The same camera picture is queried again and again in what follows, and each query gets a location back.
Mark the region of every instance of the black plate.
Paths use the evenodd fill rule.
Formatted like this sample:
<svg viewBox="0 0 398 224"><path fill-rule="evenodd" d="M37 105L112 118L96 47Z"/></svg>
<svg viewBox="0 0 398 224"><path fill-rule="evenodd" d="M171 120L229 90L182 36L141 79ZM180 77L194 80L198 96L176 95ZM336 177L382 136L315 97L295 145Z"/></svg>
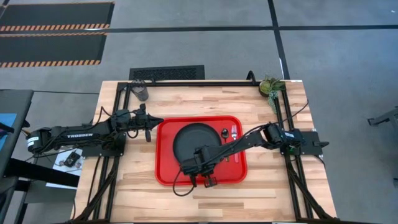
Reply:
<svg viewBox="0 0 398 224"><path fill-rule="evenodd" d="M196 148L204 145L220 146L220 135L207 124L188 124L174 138L174 156L181 164L182 161L193 157Z"/></svg>

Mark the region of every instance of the small potted plant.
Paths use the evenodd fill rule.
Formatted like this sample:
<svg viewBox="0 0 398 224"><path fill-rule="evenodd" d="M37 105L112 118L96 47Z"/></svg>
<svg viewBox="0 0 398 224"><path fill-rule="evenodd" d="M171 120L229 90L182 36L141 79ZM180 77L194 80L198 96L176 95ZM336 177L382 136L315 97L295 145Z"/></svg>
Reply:
<svg viewBox="0 0 398 224"><path fill-rule="evenodd" d="M285 89L285 83L278 78L266 77L260 82L259 92L261 96L268 97L268 104L276 114L275 99L278 97L278 91Z"/></svg>

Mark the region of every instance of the concrete floor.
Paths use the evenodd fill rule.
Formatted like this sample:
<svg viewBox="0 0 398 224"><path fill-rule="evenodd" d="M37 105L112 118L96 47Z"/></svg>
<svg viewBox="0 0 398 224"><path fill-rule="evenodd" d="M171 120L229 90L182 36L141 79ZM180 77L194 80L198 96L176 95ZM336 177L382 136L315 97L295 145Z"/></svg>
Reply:
<svg viewBox="0 0 398 224"><path fill-rule="evenodd" d="M22 2L54 1L10 0ZM395 0L274 4L280 26L398 24ZM271 24L266 0L116 0L111 28ZM331 142L324 153L338 216L398 223L398 189L392 182L398 177L398 142L391 125L374 128L366 121L398 106L398 30L281 35L290 77L304 80L315 127L323 141ZM98 92L103 80L127 80L133 67L199 64L205 65L207 79L242 79L248 70L258 78L282 76L273 31L110 34L98 66L2 68L0 88ZM88 122L96 101L96 95L35 93L27 119L32 129ZM59 116L61 111L68 113ZM30 157L22 138L13 156ZM20 198L16 193L5 223L13 221ZM72 200L31 204L24 223L65 221Z"/></svg>

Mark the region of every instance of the wooden tabletop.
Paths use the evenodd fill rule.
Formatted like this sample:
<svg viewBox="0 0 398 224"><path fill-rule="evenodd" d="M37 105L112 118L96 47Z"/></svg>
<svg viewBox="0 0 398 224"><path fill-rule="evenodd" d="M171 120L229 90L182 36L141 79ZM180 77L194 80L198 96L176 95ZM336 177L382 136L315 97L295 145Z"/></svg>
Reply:
<svg viewBox="0 0 398 224"><path fill-rule="evenodd" d="M103 82L95 121L101 106L106 111L112 111L117 84L116 81ZM294 114L307 102L304 85L301 81L286 81L286 88L290 108ZM160 118L233 115L242 123L243 132L260 124L277 121L276 115L267 104L267 100L259 94L257 87L148 87L148 92L149 99L145 102L147 112ZM284 113L282 97L280 103ZM128 108L137 109L139 104L138 99L131 95ZM102 114L101 120L105 119L106 116ZM309 107L294 117L293 121L295 128L300 128L302 131L314 128ZM174 195L170 186L163 186L155 179L156 128L152 130L151 135L152 142L145 141L144 133L140 133L136 139L127 139L125 152L119 164L112 222L295 220L285 162L279 150L271 151L262 147L248 149L246 151L248 174L241 183L220 184L209 189L200 185L190 195L178 197ZM96 157L91 157L84 162L75 199L76 214L80 214L86 207L96 160ZM322 163L314 156L302 156L302 160L309 191L327 213L335 216ZM96 192L98 186L101 164L102 161L97 171L93 192ZM190 186L177 187L177 191L186 192L189 188ZM305 217L302 194L299 189L297 192L301 214ZM100 218L104 217L107 198L106 193L101 204Z"/></svg>

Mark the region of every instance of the floor mat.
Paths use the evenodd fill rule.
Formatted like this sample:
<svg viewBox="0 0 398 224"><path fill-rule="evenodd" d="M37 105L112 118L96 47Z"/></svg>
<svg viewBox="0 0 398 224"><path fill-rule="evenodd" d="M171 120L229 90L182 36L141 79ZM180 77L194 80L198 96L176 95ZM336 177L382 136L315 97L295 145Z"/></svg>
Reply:
<svg viewBox="0 0 398 224"><path fill-rule="evenodd" d="M0 67L98 65L106 33L0 35Z"/></svg>
<svg viewBox="0 0 398 224"><path fill-rule="evenodd" d="M0 31L108 28L114 3L10 4Z"/></svg>
<svg viewBox="0 0 398 224"><path fill-rule="evenodd" d="M130 68L130 80L205 80L204 65Z"/></svg>

